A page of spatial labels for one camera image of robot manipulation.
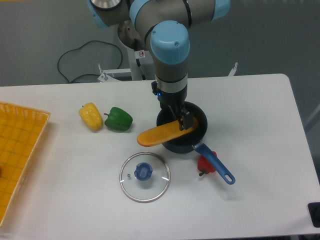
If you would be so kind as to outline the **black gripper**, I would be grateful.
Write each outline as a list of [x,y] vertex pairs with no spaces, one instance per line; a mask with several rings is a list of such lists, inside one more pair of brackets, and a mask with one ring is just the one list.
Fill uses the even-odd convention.
[[188,130],[194,126],[194,113],[184,107],[188,91],[186,81],[164,82],[155,80],[151,83],[151,89],[159,101],[160,108],[169,108],[172,116],[181,125],[181,130]]

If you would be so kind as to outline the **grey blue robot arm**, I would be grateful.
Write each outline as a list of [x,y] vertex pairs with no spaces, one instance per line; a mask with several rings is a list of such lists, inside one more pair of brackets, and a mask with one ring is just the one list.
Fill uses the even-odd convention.
[[186,109],[188,86],[188,30],[197,24],[225,16],[229,0],[89,0],[98,24],[113,26],[131,21],[150,53],[155,68],[152,91],[162,108],[168,107],[187,130],[194,115]]

